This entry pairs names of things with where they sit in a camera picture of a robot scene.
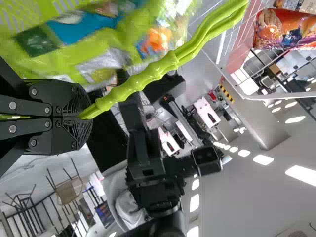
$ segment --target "green tube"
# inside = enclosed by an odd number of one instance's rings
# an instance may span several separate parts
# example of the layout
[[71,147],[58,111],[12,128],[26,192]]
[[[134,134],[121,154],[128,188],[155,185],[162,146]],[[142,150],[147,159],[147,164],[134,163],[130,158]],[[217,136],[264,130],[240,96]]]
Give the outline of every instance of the green tube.
[[98,98],[93,105],[85,109],[78,117],[93,119],[107,111],[117,102],[125,101],[136,91],[141,91],[149,83],[160,80],[164,74],[178,69],[192,60],[203,46],[212,38],[237,24],[244,16],[248,0],[231,0],[210,13],[197,29],[192,39],[175,51],[170,51],[159,61],[150,63],[139,74],[132,75],[123,85],[113,88],[108,95]]

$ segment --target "white cloth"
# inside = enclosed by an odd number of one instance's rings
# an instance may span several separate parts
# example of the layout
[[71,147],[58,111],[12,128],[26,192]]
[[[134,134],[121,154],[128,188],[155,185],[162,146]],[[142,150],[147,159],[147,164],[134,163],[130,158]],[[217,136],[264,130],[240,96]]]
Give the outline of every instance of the white cloth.
[[138,210],[132,193],[127,189],[126,166],[127,162],[123,161],[102,173],[102,185],[110,212],[125,232],[145,222],[145,212]]
[[145,212],[139,209],[129,190],[125,190],[117,198],[115,209],[130,230],[145,222]]

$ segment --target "yellow black warning stripe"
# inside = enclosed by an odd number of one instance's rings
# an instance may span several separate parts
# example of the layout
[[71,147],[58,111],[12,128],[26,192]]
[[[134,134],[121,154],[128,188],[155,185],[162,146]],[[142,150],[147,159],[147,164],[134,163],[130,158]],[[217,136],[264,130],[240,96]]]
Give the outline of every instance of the yellow black warning stripe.
[[229,99],[229,101],[233,104],[235,100],[232,98],[232,96],[227,92],[225,87],[223,85],[219,85],[219,88],[221,89],[222,92],[226,95],[226,97]]

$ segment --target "orange snack bag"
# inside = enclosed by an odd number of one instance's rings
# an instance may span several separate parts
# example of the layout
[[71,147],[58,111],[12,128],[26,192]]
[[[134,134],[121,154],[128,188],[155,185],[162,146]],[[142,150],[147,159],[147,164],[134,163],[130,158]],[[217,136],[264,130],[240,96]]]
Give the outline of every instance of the orange snack bag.
[[316,15],[287,9],[264,9],[254,21],[255,49],[316,49]]

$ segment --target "chair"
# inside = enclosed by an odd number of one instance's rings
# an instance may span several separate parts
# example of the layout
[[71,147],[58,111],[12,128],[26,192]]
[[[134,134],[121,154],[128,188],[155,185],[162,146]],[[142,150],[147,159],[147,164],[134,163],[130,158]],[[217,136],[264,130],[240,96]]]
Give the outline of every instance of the chair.
[[[47,169],[47,172],[48,172],[50,179],[47,176],[46,176],[46,179],[48,180],[48,182],[52,186],[53,190],[56,192],[57,203],[60,206],[67,205],[67,204],[71,203],[72,201],[76,200],[82,194],[82,191],[83,191],[83,181],[78,173],[78,170],[77,170],[72,158],[71,158],[71,161],[74,165],[74,168],[75,168],[77,174],[75,176],[71,177],[69,175],[69,173],[63,168],[63,170],[65,171],[65,173],[67,174],[67,176],[69,178],[61,183],[55,184],[55,182],[54,182],[54,180],[49,172],[49,169]],[[78,181],[78,180],[81,183],[81,190],[80,190],[80,192],[76,193],[75,188],[74,188],[74,182]]]

